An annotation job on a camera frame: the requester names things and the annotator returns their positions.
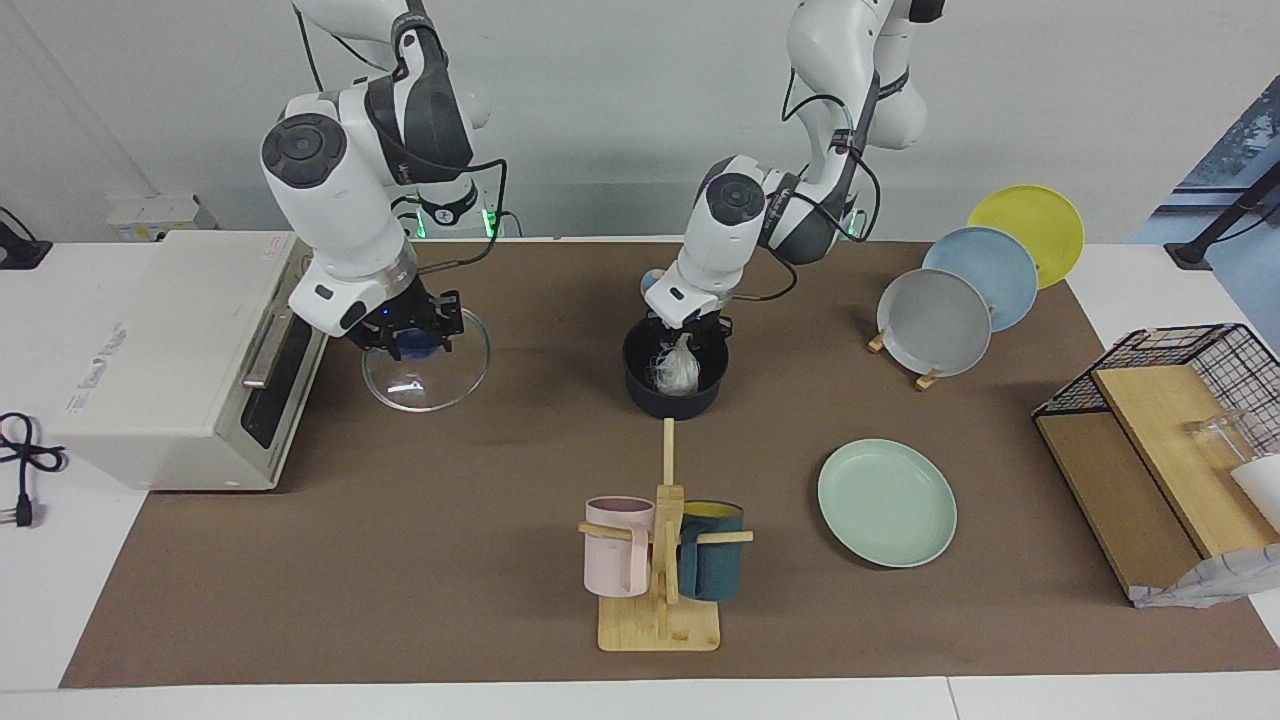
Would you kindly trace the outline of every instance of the wooden board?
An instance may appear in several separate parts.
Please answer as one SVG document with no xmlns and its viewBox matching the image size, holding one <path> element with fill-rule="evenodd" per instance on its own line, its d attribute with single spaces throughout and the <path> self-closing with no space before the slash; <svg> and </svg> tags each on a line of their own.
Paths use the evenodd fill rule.
<svg viewBox="0 0 1280 720">
<path fill-rule="evenodd" d="M 705 652 L 719 647 L 719 606 L 680 598 L 667 605 L 658 593 L 602 597 L 596 633 L 609 652 Z"/>
<path fill-rule="evenodd" d="M 1167 588 L 1202 559 L 1110 413 L 1036 420 L 1120 584 Z"/>
<path fill-rule="evenodd" d="M 1239 459 L 1226 442 L 1190 432 L 1222 413 L 1194 368 L 1119 368 L 1094 378 L 1201 555 L 1280 542 L 1231 479 Z"/>
</svg>

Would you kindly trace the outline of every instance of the table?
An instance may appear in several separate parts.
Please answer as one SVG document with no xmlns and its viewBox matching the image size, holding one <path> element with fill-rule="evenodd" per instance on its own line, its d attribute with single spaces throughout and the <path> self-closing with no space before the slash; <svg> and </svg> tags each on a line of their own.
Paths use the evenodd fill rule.
<svg viewBox="0 0 1280 720">
<path fill-rule="evenodd" d="M 590 241 L 625 238 L 580 238 Z M 677 242 L 678 237 L 645 241 Z M 545 242 L 564 242 L 539 238 Z M 47 416 L 123 309 L 152 245 L 60 245 L 32 273 L 0 275 L 0 407 Z M 1245 322 L 1211 274 L 1176 270 L 1160 247 L 1091 245 L 1068 278 L 1103 345 L 1139 327 Z M 6 505 L 9 468 L 0 471 Z M 964 720 L 1028 715 L 1272 717 L 1280 671 L 1211 675 L 699 680 L 503 685 L 325 685 L 55 691 L 145 498 L 83 462 L 37 477 L 33 530 L 0 527 L 0 715 L 337 717 L 408 714 L 541 717 L 576 707 L 648 716 L 657 697 L 707 715 Z M 1280 592 L 1253 598 L 1280 638 Z"/>
</svg>

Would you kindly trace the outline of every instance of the mint green plate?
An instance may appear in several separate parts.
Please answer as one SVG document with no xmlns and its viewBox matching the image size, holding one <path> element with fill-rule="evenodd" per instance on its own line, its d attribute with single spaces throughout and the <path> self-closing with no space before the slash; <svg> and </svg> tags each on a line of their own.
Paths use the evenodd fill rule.
<svg viewBox="0 0 1280 720">
<path fill-rule="evenodd" d="M 888 439 L 832 452 L 818 475 L 818 506 L 836 539 L 887 568 L 924 565 L 956 532 L 946 478 L 928 457 Z"/>
</svg>

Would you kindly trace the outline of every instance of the blue object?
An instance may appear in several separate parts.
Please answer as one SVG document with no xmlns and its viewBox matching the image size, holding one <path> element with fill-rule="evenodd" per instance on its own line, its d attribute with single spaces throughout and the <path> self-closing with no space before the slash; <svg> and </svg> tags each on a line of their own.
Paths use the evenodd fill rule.
<svg viewBox="0 0 1280 720">
<path fill-rule="evenodd" d="M 406 360 L 426 360 L 440 348 L 440 338 L 413 328 L 396 336 L 396 347 Z"/>
<path fill-rule="evenodd" d="M 977 288 L 987 306 L 995 307 L 992 332 L 1016 325 L 1036 304 L 1036 261 L 1023 243 L 995 228 L 970 225 L 942 236 L 923 266 L 960 275 Z"/>
<path fill-rule="evenodd" d="M 680 594 L 723 602 L 737 597 L 742 582 L 742 543 L 698 544 L 703 533 L 742 529 L 742 509 L 732 502 L 691 500 L 680 525 Z"/>
<path fill-rule="evenodd" d="M 640 278 L 640 295 L 649 292 L 649 288 L 654 286 L 662 278 L 662 270 L 654 269 L 649 270 Z"/>
</svg>

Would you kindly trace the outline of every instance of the black cable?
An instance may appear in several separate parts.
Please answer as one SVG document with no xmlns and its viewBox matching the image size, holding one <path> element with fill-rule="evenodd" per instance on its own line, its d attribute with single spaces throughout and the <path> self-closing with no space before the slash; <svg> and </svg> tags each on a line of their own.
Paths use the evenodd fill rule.
<svg viewBox="0 0 1280 720">
<path fill-rule="evenodd" d="M 791 104 L 791 88 L 796 85 L 796 69 L 791 68 L 791 79 L 787 81 L 787 94 L 782 96 L 782 122 L 787 122 L 787 105 Z"/>
<path fill-rule="evenodd" d="M 392 210 L 394 210 L 396 206 L 399 205 L 401 202 L 410 202 L 412 205 L 417 205 L 419 208 L 421 208 L 424 204 L 422 199 L 417 195 L 401 195 L 396 200 L 392 200 Z"/>
<path fill-rule="evenodd" d="M 27 223 L 19 220 L 18 215 L 10 213 L 9 209 L 5 208 L 4 205 L 0 205 L 0 213 L 9 215 L 9 218 L 12 218 L 13 222 L 18 223 L 18 227 L 22 228 L 22 232 L 27 233 L 27 240 L 29 240 L 31 242 L 36 242 L 36 233 L 31 232 L 31 228 L 27 227 Z"/>
<path fill-rule="evenodd" d="M 338 37 L 337 35 L 334 35 L 334 33 L 330 32 L 329 37 L 337 40 L 338 45 L 342 45 L 343 47 L 347 49 L 347 53 L 351 53 L 352 55 L 356 56 L 357 60 L 360 60 L 361 63 L 369 65 L 370 68 L 374 68 L 375 70 L 381 70 L 384 73 L 390 72 L 387 68 L 379 65 L 378 63 L 375 63 L 375 61 L 370 60 L 369 58 L 365 58 L 364 55 L 361 55 L 360 53 L 357 53 L 355 47 L 352 47 L 351 45 L 347 45 L 347 41 L 343 40 L 343 38 L 340 38 L 340 37 Z"/>
<path fill-rule="evenodd" d="M 1262 223 L 1270 220 L 1271 215 L 1275 215 L 1277 209 L 1280 209 L 1280 204 L 1276 204 L 1274 208 L 1271 208 L 1270 210 L 1267 210 L 1267 214 L 1262 215 L 1261 218 L 1258 218 L 1258 220 L 1256 223 L 1253 223 L 1252 225 L 1244 228 L 1243 231 L 1233 232 L 1231 234 L 1224 234 L 1222 237 L 1215 240 L 1213 242 L 1222 242 L 1224 240 L 1235 240 L 1235 238 L 1240 237 L 1242 234 L 1244 234 L 1244 233 L 1252 231 L 1253 228 L 1261 225 Z"/>
<path fill-rule="evenodd" d="M 24 429 L 26 437 L 22 442 L 13 442 L 4 436 L 4 424 L 8 420 L 20 420 Z M 67 450 L 63 446 L 42 447 L 33 445 L 31 441 L 36 434 L 35 424 L 31 418 L 23 415 L 22 413 L 5 413 L 0 415 L 0 450 L 12 451 L 10 455 L 0 455 L 0 464 L 18 461 L 18 505 L 13 509 L 13 519 L 17 520 L 18 527 L 26 528 L 32 524 L 32 509 L 31 497 L 27 495 L 27 466 L 35 466 L 37 470 L 44 470 L 45 473 L 60 473 L 67 468 Z"/>
<path fill-rule="evenodd" d="M 480 164 L 480 165 L 467 165 L 465 168 L 457 168 L 457 167 L 453 167 L 453 165 L 443 165 L 440 163 L 436 163 L 435 160 L 428 160 L 426 158 L 422 158 L 417 152 L 413 152 L 412 150 L 410 150 L 408 147 L 406 147 L 403 142 L 401 142 L 398 138 L 396 138 L 394 136 L 392 136 L 392 133 L 387 132 L 387 129 L 384 129 L 383 126 L 378 124 L 376 122 L 375 123 L 370 123 L 370 124 L 374 126 L 375 131 L 378 131 L 378 135 L 383 138 L 383 142 L 389 142 L 393 147 L 396 147 L 401 152 L 408 155 L 413 160 L 416 160 L 419 163 L 422 163 L 424 165 L 430 165 L 430 167 L 436 168 L 439 170 L 448 170 L 448 172 L 453 172 L 453 173 L 479 173 L 481 170 L 488 170 L 490 168 L 502 168 L 502 174 L 500 174 L 500 177 L 498 179 L 498 204 L 497 204 L 497 206 L 494 209 L 493 227 L 488 228 L 489 229 L 489 242 L 485 243 L 484 250 L 481 250 L 480 252 L 477 252 L 476 255 L 474 255 L 471 258 L 463 258 L 463 259 L 460 259 L 460 260 L 445 260 L 443 263 L 434 263 L 431 265 L 424 265 L 424 266 L 419 268 L 417 274 L 425 275 L 425 274 L 429 274 L 429 273 L 438 273 L 440 270 L 451 270 L 453 268 L 461 268 L 463 265 L 472 265 L 472 264 L 479 263 L 480 260 L 484 260 L 485 258 L 488 258 L 489 252 L 493 251 L 494 242 L 497 242 L 497 240 L 498 240 L 498 231 L 502 228 L 503 202 L 506 201 L 506 197 L 507 197 L 507 159 L 506 158 L 498 158 L 497 160 L 490 160 L 488 163 Z"/>
<path fill-rule="evenodd" d="M 525 225 L 521 224 L 518 215 L 516 215 L 511 210 L 503 210 L 502 215 L 507 217 L 507 218 L 511 218 L 512 220 L 516 220 L 516 232 L 520 233 L 520 237 L 525 237 Z"/>
<path fill-rule="evenodd" d="M 876 173 L 872 170 L 870 165 L 867 164 L 867 160 L 863 159 L 861 154 L 854 155 L 854 161 L 858 163 L 859 168 L 867 172 L 867 174 L 872 178 L 872 187 L 876 188 L 876 204 L 872 206 L 872 219 L 867 222 L 867 232 L 863 233 L 863 240 L 870 240 L 872 232 L 876 229 L 876 223 L 879 220 L 879 178 L 876 177 Z"/>
<path fill-rule="evenodd" d="M 854 127 L 854 115 L 852 115 L 852 113 L 849 111 L 849 104 L 845 102 L 844 100 L 841 100 L 840 97 L 836 97 L 835 95 L 827 95 L 827 94 L 810 95 L 809 97 L 805 97 L 799 104 L 796 104 L 795 108 L 791 108 L 790 110 L 787 110 L 787 104 L 791 102 L 791 87 L 795 85 L 795 82 L 796 82 L 796 72 L 795 72 L 795 68 L 792 68 L 791 69 L 791 79 L 787 82 L 787 94 L 782 99 L 782 122 L 783 123 L 787 122 L 787 120 L 790 120 L 791 118 L 794 118 L 796 115 L 796 113 L 800 111 L 800 108 L 804 108 L 805 105 L 808 105 L 810 102 L 815 102 L 818 100 L 828 100 L 828 101 L 835 102 L 836 105 L 838 105 L 840 109 L 845 111 L 845 122 L 849 124 L 850 132 L 852 132 L 854 129 L 856 129 Z"/>
<path fill-rule="evenodd" d="M 763 295 L 763 296 L 762 295 L 735 295 L 733 300 L 746 300 L 749 302 L 768 302 L 771 300 L 777 300 L 777 299 L 782 297 L 783 295 L 786 295 L 786 293 L 791 292 L 792 290 L 795 290 L 796 284 L 800 282 L 800 275 L 796 274 L 795 265 L 792 265 L 791 263 L 787 263 L 786 260 L 783 260 L 782 258 L 780 258 L 772 250 L 769 251 L 769 255 L 772 255 L 773 259 L 777 260 L 783 268 L 787 269 L 787 273 L 791 274 L 791 282 L 787 283 L 787 287 L 780 290 L 778 292 L 774 292 L 773 295 Z"/>
<path fill-rule="evenodd" d="M 829 210 L 827 210 L 826 208 L 822 206 L 822 202 L 818 202 L 817 200 L 814 200 L 813 197 L 809 197 L 808 195 L 805 195 L 803 192 L 794 192 L 794 193 L 791 193 L 791 196 L 792 197 L 799 197 L 800 200 L 804 200 L 809 205 L 813 205 L 814 210 L 818 210 L 818 213 L 820 213 L 823 218 L 827 218 L 827 222 L 831 223 L 831 227 L 836 228 L 836 232 L 838 232 L 841 236 L 844 236 L 845 240 L 851 240 L 854 242 L 861 242 L 861 241 L 867 240 L 867 238 L 863 238 L 863 237 L 858 237 L 855 234 L 850 234 L 849 231 L 846 231 L 844 228 L 844 225 L 840 224 L 840 220 L 837 220 L 836 217 L 832 215 Z"/>
<path fill-rule="evenodd" d="M 293 14 L 298 17 L 298 32 L 302 33 L 302 47 L 307 51 L 307 64 L 311 65 L 311 77 L 316 81 L 316 91 L 324 92 L 324 83 L 320 82 L 320 70 L 316 69 L 316 58 L 311 54 L 311 38 L 307 37 L 307 23 L 302 19 L 302 10 L 293 6 Z"/>
<path fill-rule="evenodd" d="M 307 63 L 311 65 L 311 74 L 312 74 L 312 77 L 315 77 L 316 87 L 320 90 L 320 92 L 324 92 L 324 86 L 320 83 L 320 73 L 316 70 L 315 56 L 311 53 L 311 42 L 307 38 L 307 28 L 306 28 L 306 23 L 302 19 L 302 13 L 297 9 L 297 6 L 293 8 L 293 13 L 298 17 L 298 31 L 302 33 L 302 46 L 307 51 Z M 408 32 L 411 29 L 425 29 L 425 31 L 430 32 L 431 36 L 435 38 L 435 45 L 436 45 L 436 47 L 439 47 L 440 54 L 442 55 L 444 54 L 444 45 L 440 42 L 440 35 L 438 32 L 435 32 L 435 28 L 433 28 L 431 26 L 429 26 L 426 23 L 411 23 L 411 24 L 403 27 L 401 29 L 399 36 L 396 38 L 396 46 L 394 46 L 396 59 L 399 61 L 401 65 L 403 65 L 403 63 L 404 63 L 404 56 L 401 54 L 399 37 L 403 36 L 406 32 Z M 485 243 L 484 250 L 481 250 L 480 252 L 477 252 L 476 255 L 474 255 L 471 258 L 462 258 L 462 259 L 458 259 L 458 260 L 445 260 L 443 263 L 434 263 L 431 265 L 424 265 L 424 266 L 419 268 L 417 274 L 419 275 L 425 275 L 425 274 L 429 274 L 429 273 L 438 273 L 440 270 L 449 270 L 449 269 L 453 269 L 453 268 L 461 268 L 463 265 L 472 265 L 472 264 L 479 263 L 480 260 L 484 260 L 485 258 L 488 258 L 489 252 L 493 251 L 494 242 L 498 240 L 498 231 L 502 228 L 503 201 L 506 200 L 506 196 L 507 196 L 507 168 L 508 168 L 507 167 L 507 159 L 506 158 L 498 158 L 497 160 L 490 160 L 489 163 L 484 163 L 484 164 L 480 164 L 480 165 L 467 165 L 465 168 L 457 168 L 457 167 L 453 167 L 453 165 L 444 165 L 444 164 L 436 163 L 434 160 L 428 160 L 426 158 L 422 158 L 417 152 L 413 152 L 412 150 L 410 150 L 408 147 L 406 147 L 404 143 L 399 141 L 399 138 L 392 136 L 389 132 L 387 132 L 387 129 L 384 129 L 376 122 L 371 122 L 370 124 L 374 126 L 375 131 L 378 131 L 378 135 L 381 137 L 383 142 L 390 143 L 392 147 L 396 147 L 397 150 L 399 150 L 404 155 L 408 155 L 410 158 L 412 158 L 413 160 L 416 160 L 419 163 L 422 163 L 424 165 L 430 165 L 430 167 L 433 167 L 435 169 L 448 170 L 448 172 L 453 172 L 453 173 L 477 173 L 477 172 L 481 172 L 481 170 L 488 170 L 490 168 L 500 168 L 502 169 L 502 174 L 499 176 L 499 179 L 498 179 L 498 205 L 497 205 L 495 211 L 494 211 L 493 227 L 486 228 L 489 231 L 489 242 Z M 412 197 L 412 196 L 399 197 L 399 199 L 397 199 L 396 201 L 392 202 L 392 206 L 394 208 L 397 204 L 399 204 L 402 201 L 407 201 L 410 197 Z"/>
</svg>

